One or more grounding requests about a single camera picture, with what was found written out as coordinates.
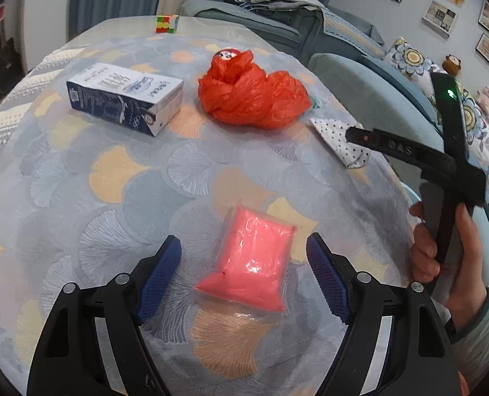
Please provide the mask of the person right hand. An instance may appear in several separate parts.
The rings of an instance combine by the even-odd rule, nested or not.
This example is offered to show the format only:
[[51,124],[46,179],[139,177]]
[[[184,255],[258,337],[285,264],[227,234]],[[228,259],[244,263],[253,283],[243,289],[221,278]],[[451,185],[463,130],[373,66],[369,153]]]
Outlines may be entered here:
[[455,224],[463,254],[458,264],[442,265],[436,260],[438,248],[424,223],[414,227],[414,244],[410,248],[411,275],[420,283],[433,281],[440,275],[454,278],[444,306],[449,310],[455,328],[460,331],[471,324],[487,298],[482,280],[482,241],[467,207],[456,208]]

